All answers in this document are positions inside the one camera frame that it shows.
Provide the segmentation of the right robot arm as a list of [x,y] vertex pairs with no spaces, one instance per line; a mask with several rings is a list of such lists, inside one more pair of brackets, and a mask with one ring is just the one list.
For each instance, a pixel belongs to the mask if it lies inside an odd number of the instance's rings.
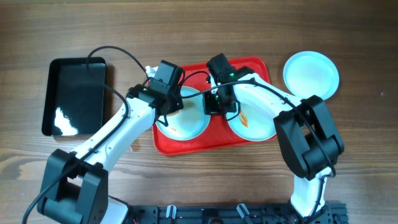
[[244,103],[273,119],[275,135],[288,168],[294,174],[290,205],[301,220],[319,216],[325,205],[326,181],[336,175],[335,164],[344,151],[343,140],[325,102],[313,95],[307,99],[290,95],[252,72],[211,75],[204,96],[206,111]]

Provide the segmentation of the green orange sponge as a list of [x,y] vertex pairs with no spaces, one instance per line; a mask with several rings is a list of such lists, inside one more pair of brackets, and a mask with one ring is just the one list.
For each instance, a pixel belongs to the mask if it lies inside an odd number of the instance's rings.
[[178,114],[179,112],[180,112],[180,110],[177,110],[177,111],[167,114],[167,116],[174,116],[174,115]]

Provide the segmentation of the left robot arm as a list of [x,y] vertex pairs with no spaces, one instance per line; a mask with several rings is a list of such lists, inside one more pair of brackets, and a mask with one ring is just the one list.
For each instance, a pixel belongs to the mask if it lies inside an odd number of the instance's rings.
[[133,223],[131,206],[108,194],[108,177],[124,151],[155,121],[183,108],[178,90],[130,89],[119,111],[71,152],[55,150],[33,204],[59,223]]

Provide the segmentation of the light blue plate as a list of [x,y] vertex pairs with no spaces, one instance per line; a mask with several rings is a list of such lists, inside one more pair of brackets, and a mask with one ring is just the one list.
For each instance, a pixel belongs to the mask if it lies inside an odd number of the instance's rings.
[[314,51],[298,52],[291,56],[282,74],[288,90],[301,98],[316,95],[327,100],[340,85],[336,65],[327,56]]
[[244,103],[241,103],[239,115],[237,112],[227,113],[226,119],[231,130],[248,141],[265,141],[276,135],[272,118]]
[[210,123],[211,116],[204,113],[203,95],[184,98],[183,109],[174,115],[167,116],[168,126],[160,122],[155,125],[168,138],[178,141],[188,141],[198,137]]

